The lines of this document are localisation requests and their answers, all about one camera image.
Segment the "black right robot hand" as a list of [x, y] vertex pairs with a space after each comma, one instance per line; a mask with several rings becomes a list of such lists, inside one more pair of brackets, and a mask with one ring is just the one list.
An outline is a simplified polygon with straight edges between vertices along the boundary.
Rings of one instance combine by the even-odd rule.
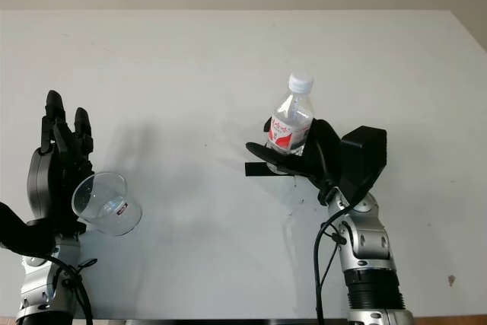
[[324, 119], [314, 119], [301, 155], [284, 155], [256, 142], [248, 142], [246, 149], [275, 168], [265, 172], [261, 163], [247, 163], [248, 177], [266, 175], [301, 176], [307, 178], [325, 196], [338, 185], [341, 176], [340, 137]]

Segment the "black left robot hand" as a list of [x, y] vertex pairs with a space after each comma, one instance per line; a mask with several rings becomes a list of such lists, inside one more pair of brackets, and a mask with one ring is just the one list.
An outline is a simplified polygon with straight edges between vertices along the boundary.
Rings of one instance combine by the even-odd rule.
[[65, 118], [62, 96], [54, 90], [46, 97], [41, 120], [40, 147], [31, 158], [27, 196], [36, 221], [63, 234], [83, 234], [86, 224], [72, 209], [78, 185], [94, 174], [89, 154], [94, 150], [88, 112], [79, 107], [74, 130]]

